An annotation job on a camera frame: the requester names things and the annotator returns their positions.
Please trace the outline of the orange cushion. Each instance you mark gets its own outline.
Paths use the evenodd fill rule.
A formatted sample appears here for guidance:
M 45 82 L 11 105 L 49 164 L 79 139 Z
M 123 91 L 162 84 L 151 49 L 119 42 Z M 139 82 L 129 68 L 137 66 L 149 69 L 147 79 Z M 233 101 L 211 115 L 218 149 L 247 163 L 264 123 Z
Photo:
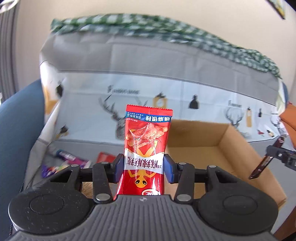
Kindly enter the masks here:
M 292 141 L 293 147 L 296 148 L 296 107 L 288 102 L 285 111 L 280 115 L 287 132 Z

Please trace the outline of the purple cartoon snack packet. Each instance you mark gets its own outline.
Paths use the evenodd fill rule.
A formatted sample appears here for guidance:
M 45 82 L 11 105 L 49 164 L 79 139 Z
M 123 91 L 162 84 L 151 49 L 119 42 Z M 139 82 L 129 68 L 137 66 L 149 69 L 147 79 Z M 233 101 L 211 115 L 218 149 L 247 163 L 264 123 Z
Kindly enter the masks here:
M 42 178 L 50 177 L 50 176 L 54 175 L 55 173 L 67 168 L 68 166 L 69 165 L 66 162 L 64 162 L 60 166 L 53 166 L 53 167 L 49 167 L 47 165 L 42 165 L 42 171 L 41 171 Z

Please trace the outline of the red spicy snack packet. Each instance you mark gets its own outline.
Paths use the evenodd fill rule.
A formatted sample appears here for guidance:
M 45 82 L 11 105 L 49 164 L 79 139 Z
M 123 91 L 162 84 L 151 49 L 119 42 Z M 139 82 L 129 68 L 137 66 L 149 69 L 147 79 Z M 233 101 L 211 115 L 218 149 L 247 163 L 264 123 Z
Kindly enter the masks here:
M 116 195 L 163 195 L 164 154 L 173 110 L 126 106 L 123 173 Z

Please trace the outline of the purple gradient stick packet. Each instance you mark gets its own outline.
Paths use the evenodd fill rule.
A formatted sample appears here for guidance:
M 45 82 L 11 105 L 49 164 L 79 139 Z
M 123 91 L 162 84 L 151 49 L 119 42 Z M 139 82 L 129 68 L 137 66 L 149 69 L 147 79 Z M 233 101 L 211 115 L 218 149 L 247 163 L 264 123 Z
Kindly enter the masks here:
M 66 152 L 64 150 L 58 149 L 54 151 L 56 157 L 66 161 L 69 165 L 79 165 L 81 168 L 89 168 L 91 166 L 91 161 L 82 159 L 81 157 L 74 156 L 73 154 Z

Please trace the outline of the dark brown snack bar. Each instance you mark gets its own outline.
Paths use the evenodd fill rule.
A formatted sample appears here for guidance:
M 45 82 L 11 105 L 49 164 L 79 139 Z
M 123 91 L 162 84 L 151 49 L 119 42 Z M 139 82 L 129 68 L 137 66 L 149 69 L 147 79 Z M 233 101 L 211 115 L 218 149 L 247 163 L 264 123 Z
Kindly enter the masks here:
M 280 148 L 283 143 L 285 142 L 285 137 L 280 136 L 273 145 L 270 145 L 271 147 Z M 273 156 L 266 153 L 262 159 L 262 161 L 259 163 L 259 165 L 255 168 L 255 170 L 250 174 L 248 177 L 249 180 L 258 178 L 261 173 L 264 171 L 264 169 L 267 167 L 267 165 L 271 162 L 273 159 Z

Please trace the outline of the deer print sofa cover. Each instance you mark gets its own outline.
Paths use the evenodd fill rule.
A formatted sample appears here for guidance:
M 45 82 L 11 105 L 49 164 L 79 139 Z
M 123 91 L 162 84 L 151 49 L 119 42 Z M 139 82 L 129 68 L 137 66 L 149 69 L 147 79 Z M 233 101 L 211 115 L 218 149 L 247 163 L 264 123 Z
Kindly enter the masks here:
M 284 84 L 205 50 L 158 40 L 51 35 L 40 52 L 45 105 L 25 187 L 39 180 L 51 142 L 94 160 L 123 148 L 128 104 L 170 108 L 176 120 L 227 123 L 260 153 L 286 134 Z

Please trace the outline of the small red snack packet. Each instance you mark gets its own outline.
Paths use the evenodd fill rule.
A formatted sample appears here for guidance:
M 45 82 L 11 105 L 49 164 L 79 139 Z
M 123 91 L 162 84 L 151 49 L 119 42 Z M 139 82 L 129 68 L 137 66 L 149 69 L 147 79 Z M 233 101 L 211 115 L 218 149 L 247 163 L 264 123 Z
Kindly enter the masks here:
M 106 152 L 100 152 L 97 156 L 97 163 L 102 163 L 102 162 L 107 162 L 107 163 L 112 163 L 116 156 L 106 153 Z

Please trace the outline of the grey curtain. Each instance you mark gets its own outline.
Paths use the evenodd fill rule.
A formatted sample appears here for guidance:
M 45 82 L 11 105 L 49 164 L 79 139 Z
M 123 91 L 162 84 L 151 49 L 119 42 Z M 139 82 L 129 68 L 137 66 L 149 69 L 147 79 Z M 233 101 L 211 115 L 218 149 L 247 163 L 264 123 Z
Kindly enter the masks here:
M 19 90 L 16 27 L 20 1 L 1 1 L 1 103 Z

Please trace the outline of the framed wall picture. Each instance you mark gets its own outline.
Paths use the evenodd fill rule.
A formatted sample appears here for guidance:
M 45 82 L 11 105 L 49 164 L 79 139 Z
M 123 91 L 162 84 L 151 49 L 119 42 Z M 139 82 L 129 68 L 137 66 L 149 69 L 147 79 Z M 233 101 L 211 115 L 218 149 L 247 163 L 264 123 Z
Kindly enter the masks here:
M 285 0 L 267 0 L 267 2 L 276 10 L 280 17 L 285 20 Z

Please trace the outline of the green checkered cloth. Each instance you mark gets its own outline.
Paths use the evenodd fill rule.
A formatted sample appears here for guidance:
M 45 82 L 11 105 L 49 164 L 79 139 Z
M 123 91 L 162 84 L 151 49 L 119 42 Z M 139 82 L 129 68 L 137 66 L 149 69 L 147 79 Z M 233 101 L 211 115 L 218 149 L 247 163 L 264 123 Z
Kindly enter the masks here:
M 63 20 L 53 19 L 51 32 L 55 34 L 106 33 L 184 44 L 281 78 L 280 69 L 274 61 L 259 51 L 231 44 L 206 30 L 164 16 L 98 14 Z

